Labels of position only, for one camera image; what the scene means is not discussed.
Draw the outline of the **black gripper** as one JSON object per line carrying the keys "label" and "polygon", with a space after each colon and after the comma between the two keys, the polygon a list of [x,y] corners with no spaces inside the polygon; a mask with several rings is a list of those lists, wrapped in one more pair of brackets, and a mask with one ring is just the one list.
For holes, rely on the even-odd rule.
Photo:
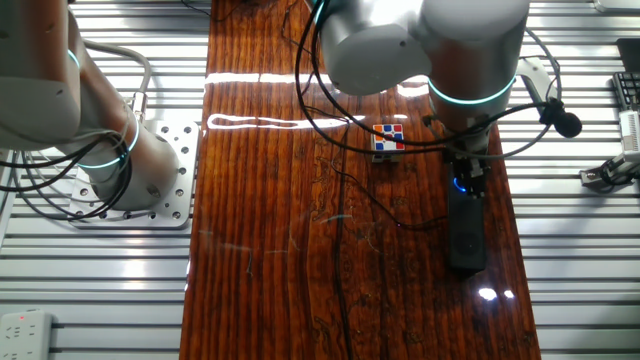
{"label": "black gripper", "polygon": [[467,193],[469,186],[462,175],[470,175],[470,193],[472,196],[484,196],[486,193],[486,172],[488,165],[485,160],[469,157],[452,150],[446,151],[447,161],[451,164],[455,176],[455,187],[461,193]]}

